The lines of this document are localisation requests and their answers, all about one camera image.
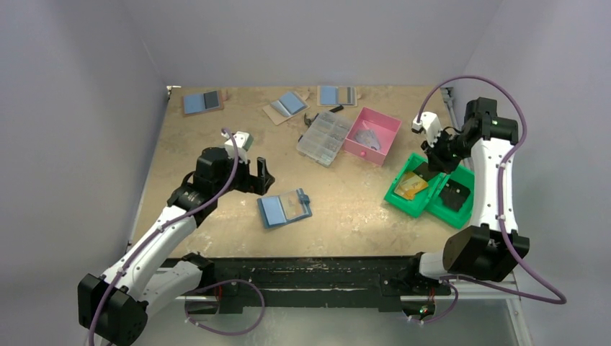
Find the blue card holder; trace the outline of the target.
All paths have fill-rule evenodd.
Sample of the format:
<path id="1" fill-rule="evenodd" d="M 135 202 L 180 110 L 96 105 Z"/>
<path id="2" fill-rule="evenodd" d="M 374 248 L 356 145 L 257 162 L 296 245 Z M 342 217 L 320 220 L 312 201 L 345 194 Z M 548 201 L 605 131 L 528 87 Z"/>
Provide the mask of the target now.
<path id="1" fill-rule="evenodd" d="M 313 215 L 311 200 L 302 188 L 257 199 L 265 229 L 274 229 Z"/>

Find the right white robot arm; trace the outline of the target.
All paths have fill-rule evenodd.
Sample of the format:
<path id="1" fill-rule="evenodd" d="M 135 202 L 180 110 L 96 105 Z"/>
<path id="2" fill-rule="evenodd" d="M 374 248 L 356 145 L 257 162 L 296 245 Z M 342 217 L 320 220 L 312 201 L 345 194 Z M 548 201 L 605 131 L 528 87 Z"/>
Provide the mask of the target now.
<path id="1" fill-rule="evenodd" d="M 472 159 L 474 168 L 470 220 L 442 250 L 422 254 L 419 266 L 406 271 L 404 282 L 413 293 L 424 292 L 433 279 L 446 275 L 501 282 L 529 252 L 530 240 L 518 234 L 512 203 L 518 124 L 498 116 L 496 107 L 495 100 L 485 97 L 470 101 L 455 135 L 442 128 L 433 112 L 412 122 L 412 131 L 427 137 L 422 149 L 429 170 L 450 174 L 464 159 Z"/>

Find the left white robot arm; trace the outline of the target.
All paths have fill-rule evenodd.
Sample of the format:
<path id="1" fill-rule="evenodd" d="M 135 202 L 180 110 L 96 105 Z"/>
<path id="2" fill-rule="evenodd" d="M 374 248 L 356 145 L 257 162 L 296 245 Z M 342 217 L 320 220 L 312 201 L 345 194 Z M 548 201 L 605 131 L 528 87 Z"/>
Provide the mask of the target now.
<path id="1" fill-rule="evenodd" d="M 238 278 L 219 281 L 215 265 L 194 253 L 163 275 L 157 271 L 218 207 L 220 197 L 234 190 L 265 195 L 274 182 L 262 157 L 251 174 L 244 149 L 233 144 L 204 149 L 145 235 L 101 275 L 81 279 L 78 310 L 79 323 L 88 330 L 86 344 L 132 345 L 149 318 L 182 294 L 218 295 L 224 285 L 240 284 Z"/>

